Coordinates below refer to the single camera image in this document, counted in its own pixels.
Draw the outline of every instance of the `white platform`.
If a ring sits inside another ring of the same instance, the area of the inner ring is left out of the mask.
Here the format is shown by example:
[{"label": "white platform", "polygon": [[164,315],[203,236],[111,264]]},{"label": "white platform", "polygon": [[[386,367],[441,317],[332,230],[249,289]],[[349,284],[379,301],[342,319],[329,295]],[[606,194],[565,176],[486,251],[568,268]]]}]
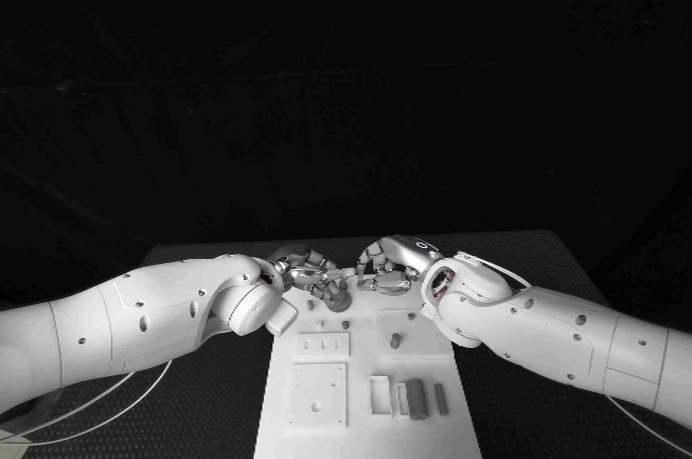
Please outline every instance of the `white platform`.
[{"label": "white platform", "polygon": [[[359,291],[355,280],[349,280],[353,304],[340,314],[317,300],[309,311],[310,295],[300,290],[284,295],[300,315],[274,339],[255,459],[480,458],[451,343],[420,313],[421,296],[415,290],[402,296]],[[415,313],[412,321],[408,312]],[[396,350],[388,347],[394,330],[401,334]],[[391,417],[372,416],[371,376],[389,377]],[[409,379],[421,379],[425,385],[430,418],[421,421],[398,417],[396,383]],[[435,383],[444,387],[447,416],[440,416]]]}]

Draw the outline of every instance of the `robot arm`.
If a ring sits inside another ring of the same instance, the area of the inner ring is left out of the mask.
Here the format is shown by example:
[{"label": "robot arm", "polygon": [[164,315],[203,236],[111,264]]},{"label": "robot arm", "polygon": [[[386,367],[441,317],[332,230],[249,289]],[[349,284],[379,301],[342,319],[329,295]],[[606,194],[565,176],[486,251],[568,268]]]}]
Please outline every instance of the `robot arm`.
[{"label": "robot arm", "polygon": [[297,317],[274,264],[244,255],[130,271],[71,297],[0,313],[0,412],[68,385],[163,364],[215,334]]},{"label": "robot arm", "polygon": [[422,314],[457,345],[484,343],[541,376],[639,404],[692,428],[692,335],[548,289],[515,291],[477,258],[458,253],[440,259],[418,238],[396,235],[375,245],[360,262],[375,262],[376,249],[379,263],[407,266],[398,273],[375,267],[385,272],[378,277],[399,274],[399,294],[418,281]]}]

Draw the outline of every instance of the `gray tabletop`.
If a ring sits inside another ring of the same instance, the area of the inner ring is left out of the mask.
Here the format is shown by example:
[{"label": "gray tabletop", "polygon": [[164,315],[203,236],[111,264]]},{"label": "gray tabletop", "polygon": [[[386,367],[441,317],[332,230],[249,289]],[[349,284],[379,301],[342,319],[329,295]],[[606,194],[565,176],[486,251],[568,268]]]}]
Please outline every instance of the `gray tabletop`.
[{"label": "gray tabletop", "polygon": [[[607,305],[598,289],[551,231],[417,234],[448,256],[458,250],[496,263],[536,286]],[[225,253],[267,257],[280,246],[306,244],[340,267],[355,266],[379,237],[288,239],[156,247],[143,265]],[[65,443],[30,448],[29,458],[251,458],[260,426],[272,336],[215,336],[173,361],[141,404],[111,424]],[[686,457],[631,422],[604,396],[562,385],[500,360],[483,345],[454,346],[458,374],[486,459]],[[98,406],[37,432],[35,441],[72,434],[114,415],[138,397],[163,367],[138,373]],[[92,398],[115,378],[65,388],[53,416]],[[640,420],[682,447],[689,431],[636,405]]]}]

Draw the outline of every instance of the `table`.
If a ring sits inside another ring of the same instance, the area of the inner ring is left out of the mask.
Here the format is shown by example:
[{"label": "table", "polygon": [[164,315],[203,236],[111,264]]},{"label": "table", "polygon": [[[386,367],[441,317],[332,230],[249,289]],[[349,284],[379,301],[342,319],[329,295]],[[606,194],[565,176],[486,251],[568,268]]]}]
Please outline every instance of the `table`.
[{"label": "table", "polygon": [[[445,255],[463,250],[516,272],[536,286],[607,305],[551,231],[417,236]],[[225,253],[264,258],[280,246],[303,243],[347,267],[378,238],[159,246],[143,265]],[[26,457],[252,458],[272,338],[264,328],[245,337],[215,336],[193,354],[173,361],[159,388],[118,420],[74,441],[30,448]],[[454,346],[454,355],[486,459],[686,457],[631,422],[604,396],[542,378],[500,360],[486,346]],[[147,389],[161,367],[138,373],[99,407],[37,432],[33,440],[58,439],[114,415]],[[65,388],[55,415],[79,406],[115,380],[104,378]],[[636,405],[624,406],[660,434],[682,447],[692,447],[682,426]]]}]

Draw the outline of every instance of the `hole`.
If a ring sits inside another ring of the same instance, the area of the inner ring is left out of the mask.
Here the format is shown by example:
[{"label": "hole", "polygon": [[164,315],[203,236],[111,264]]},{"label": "hole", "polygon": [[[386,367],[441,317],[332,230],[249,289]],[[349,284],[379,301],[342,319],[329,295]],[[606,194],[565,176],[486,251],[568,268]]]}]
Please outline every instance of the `hole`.
[{"label": "hole", "polygon": [[141,332],[147,332],[148,329],[148,316],[141,316],[140,318],[140,330]]}]

